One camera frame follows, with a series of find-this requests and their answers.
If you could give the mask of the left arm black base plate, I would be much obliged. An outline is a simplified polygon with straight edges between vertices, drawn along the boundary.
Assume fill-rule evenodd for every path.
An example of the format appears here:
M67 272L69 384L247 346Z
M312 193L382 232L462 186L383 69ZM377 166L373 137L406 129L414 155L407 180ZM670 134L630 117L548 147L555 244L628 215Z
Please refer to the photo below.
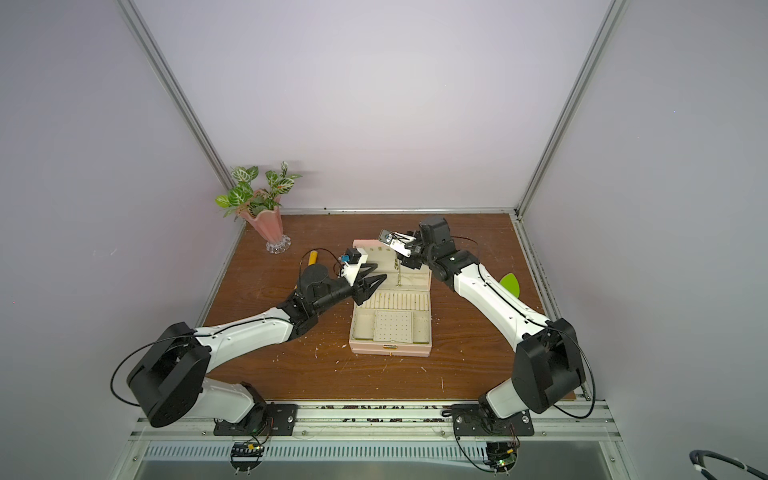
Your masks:
M214 436L291 436L294 431L298 405L267 403L258 391L249 383L241 382L254 405L237 423L215 420Z

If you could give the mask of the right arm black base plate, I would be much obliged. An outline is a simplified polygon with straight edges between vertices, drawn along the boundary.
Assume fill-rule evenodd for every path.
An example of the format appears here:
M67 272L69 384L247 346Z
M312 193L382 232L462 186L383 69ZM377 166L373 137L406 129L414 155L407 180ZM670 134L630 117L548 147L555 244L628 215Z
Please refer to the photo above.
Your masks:
M532 437L533 421L528 411L500 419L478 403L454 404L441 411L451 421L453 432L469 437Z

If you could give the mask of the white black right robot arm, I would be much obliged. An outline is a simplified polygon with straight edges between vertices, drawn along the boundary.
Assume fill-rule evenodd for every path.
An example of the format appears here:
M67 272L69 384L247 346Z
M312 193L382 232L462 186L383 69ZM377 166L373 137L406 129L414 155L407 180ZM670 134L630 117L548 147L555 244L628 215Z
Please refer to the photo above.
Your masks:
M563 318L551 320L527 306L493 278L480 258L456 245L448 222L428 217L415 231L383 234L403 265L426 266L434 277L471 303L501 333L514 351L511 376L479 398L494 419L507 419L530 411L541 414L554 408L575 420L589 418L558 405L594 374L581 348L574 326Z

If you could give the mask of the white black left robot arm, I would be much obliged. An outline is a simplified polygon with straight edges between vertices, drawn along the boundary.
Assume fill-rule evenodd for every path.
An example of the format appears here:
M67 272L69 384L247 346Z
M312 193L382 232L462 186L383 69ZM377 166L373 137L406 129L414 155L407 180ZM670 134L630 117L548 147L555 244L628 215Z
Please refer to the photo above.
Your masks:
M210 378L221 365L264 347L304 336L320 316L348 299L361 305L385 282L373 263L347 265L331 277L320 264L308 266L287 299L263 313L212 327L184 322L137 349L140 360L128 373L131 405L154 428L181 419L210 418L217 435L258 435L269 424L267 403L246 382Z

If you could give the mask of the pink jewelry box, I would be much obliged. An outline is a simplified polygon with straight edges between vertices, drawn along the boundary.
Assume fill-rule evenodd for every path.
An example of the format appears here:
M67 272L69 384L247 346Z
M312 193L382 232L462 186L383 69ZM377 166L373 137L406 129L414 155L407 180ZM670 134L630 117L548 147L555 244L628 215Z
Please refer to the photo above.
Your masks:
M353 310L349 346L358 355L427 357L432 350L432 272L403 267L397 253L375 239L358 239L367 261L387 280Z

